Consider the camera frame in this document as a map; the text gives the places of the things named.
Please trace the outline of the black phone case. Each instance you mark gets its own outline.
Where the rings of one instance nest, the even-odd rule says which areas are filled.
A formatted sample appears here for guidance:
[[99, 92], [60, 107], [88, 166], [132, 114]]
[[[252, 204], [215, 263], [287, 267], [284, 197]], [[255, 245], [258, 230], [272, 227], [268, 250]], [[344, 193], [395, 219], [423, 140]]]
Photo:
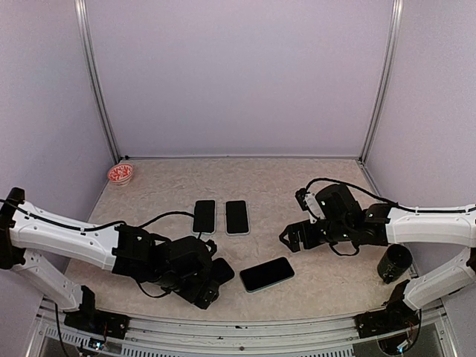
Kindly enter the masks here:
[[213, 261], [210, 271], [210, 278], [219, 285], [227, 283], [235, 277], [235, 272], [224, 258], [217, 258]]

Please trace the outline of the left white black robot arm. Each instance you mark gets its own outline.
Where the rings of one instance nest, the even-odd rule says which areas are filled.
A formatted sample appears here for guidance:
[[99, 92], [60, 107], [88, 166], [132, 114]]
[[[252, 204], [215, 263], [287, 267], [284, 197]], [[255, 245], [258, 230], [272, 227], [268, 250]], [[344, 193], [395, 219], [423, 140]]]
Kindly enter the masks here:
[[163, 296], [175, 293], [200, 309], [207, 309], [219, 297], [219, 287], [234, 277], [227, 262], [214, 257], [217, 247], [211, 239], [171, 240], [124, 221], [76, 221], [32, 205], [23, 189], [13, 188], [1, 201], [1, 268], [16, 272], [55, 302], [66, 326], [104, 338], [123, 339], [129, 316], [97, 309], [94, 292], [55, 268], [46, 251], [130, 277], [138, 285], [155, 284]]

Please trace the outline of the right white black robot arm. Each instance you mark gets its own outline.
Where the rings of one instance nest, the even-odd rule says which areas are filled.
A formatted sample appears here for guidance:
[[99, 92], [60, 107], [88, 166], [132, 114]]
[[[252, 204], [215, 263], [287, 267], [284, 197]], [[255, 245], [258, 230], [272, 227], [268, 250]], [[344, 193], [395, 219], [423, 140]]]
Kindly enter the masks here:
[[308, 187], [295, 198], [307, 220], [287, 225], [279, 240], [292, 252], [351, 242], [402, 248], [409, 242], [463, 246], [438, 268], [396, 285], [383, 309], [354, 317], [360, 338], [384, 335], [420, 323], [418, 311], [475, 282], [475, 205], [456, 208], [408, 208], [382, 197], [362, 209], [351, 193], [354, 184], [329, 179], [318, 193]]

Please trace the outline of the black cup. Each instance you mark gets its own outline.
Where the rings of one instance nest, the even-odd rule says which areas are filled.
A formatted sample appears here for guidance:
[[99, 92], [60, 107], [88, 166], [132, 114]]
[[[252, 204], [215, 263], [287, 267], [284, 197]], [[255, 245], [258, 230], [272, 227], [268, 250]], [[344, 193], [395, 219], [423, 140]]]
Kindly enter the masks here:
[[403, 245], [390, 245], [377, 265], [377, 273], [383, 283], [390, 284], [398, 280], [412, 265], [413, 257]]

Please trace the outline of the red white patterned bowl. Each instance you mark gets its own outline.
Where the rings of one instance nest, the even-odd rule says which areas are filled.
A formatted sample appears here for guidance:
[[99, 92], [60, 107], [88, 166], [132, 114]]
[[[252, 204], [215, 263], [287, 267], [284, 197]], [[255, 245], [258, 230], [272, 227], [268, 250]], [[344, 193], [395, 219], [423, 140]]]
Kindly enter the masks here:
[[107, 179], [110, 183], [117, 186], [127, 185], [133, 175], [135, 168], [128, 163], [117, 164], [113, 166], [107, 173]]

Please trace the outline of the front aluminium rail base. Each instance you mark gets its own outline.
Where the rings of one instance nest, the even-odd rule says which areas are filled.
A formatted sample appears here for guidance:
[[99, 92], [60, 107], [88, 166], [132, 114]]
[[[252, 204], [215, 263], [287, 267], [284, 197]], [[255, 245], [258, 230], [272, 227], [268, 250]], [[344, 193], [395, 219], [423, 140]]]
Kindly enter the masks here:
[[361, 338], [352, 315], [274, 322], [192, 321], [133, 315], [122, 339], [108, 337], [104, 350], [89, 348], [96, 336], [63, 325], [45, 298], [33, 320], [24, 356], [41, 356], [49, 342], [96, 356], [354, 356]]

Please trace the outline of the right aluminium frame post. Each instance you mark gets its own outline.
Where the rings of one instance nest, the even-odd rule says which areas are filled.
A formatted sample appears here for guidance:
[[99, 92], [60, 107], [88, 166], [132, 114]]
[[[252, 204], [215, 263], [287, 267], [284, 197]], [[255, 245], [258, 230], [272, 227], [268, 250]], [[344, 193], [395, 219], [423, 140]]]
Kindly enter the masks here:
[[373, 105], [370, 124], [364, 139], [364, 145], [359, 156], [359, 161], [365, 166], [369, 160], [370, 152], [376, 138], [379, 122], [384, 108], [388, 86], [390, 84], [393, 60], [396, 54], [399, 30], [402, 21], [404, 2], [403, 0], [394, 0], [390, 15], [390, 25], [387, 34], [387, 43], [385, 48], [382, 72], [379, 79], [379, 86], [376, 92], [376, 99]]

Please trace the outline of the aluminium frame post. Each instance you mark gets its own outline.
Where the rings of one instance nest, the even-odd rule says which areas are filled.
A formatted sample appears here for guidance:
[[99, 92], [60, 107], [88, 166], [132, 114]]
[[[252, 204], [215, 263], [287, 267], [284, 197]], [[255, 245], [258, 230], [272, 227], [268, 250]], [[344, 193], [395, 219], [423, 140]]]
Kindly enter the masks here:
[[387, 43], [385, 48], [382, 72], [379, 79], [379, 86], [376, 92], [376, 99], [373, 105], [370, 124], [364, 139], [364, 145], [359, 156], [359, 161], [365, 166], [369, 160], [370, 152], [376, 138], [379, 122], [384, 108], [388, 86], [390, 84], [393, 60], [396, 54], [399, 30], [402, 21], [404, 2], [403, 0], [394, 0], [390, 15], [390, 25], [387, 34]]
[[121, 155], [114, 130], [112, 128], [112, 123], [109, 119], [109, 113], [107, 112], [106, 101], [100, 83], [100, 76], [97, 70], [86, 1], [75, 0], [74, 8], [86, 61], [86, 69], [89, 75], [89, 81], [91, 83], [91, 90], [97, 108], [97, 113], [99, 115], [100, 125], [103, 130], [103, 134], [106, 139], [106, 145], [112, 161], [114, 164], [117, 164], [121, 160]]

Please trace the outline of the left aluminium frame post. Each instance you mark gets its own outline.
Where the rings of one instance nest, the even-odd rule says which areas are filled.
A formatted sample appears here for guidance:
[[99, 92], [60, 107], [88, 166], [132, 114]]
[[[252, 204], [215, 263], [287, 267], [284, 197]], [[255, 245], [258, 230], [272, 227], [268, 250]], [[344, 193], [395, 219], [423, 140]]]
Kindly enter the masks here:
[[109, 113], [107, 112], [106, 101], [100, 83], [100, 76], [97, 70], [86, 1], [75, 0], [74, 8], [86, 61], [86, 69], [89, 75], [89, 81], [91, 83], [91, 90], [97, 108], [97, 113], [99, 115], [100, 125], [103, 130], [103, 134], [106, 139], [106, 145], [112, 161], [114, 164], [117, 164], [121, 160], [121, 155], [114, 130], [112, 128], [112, 123], [109, 119]]

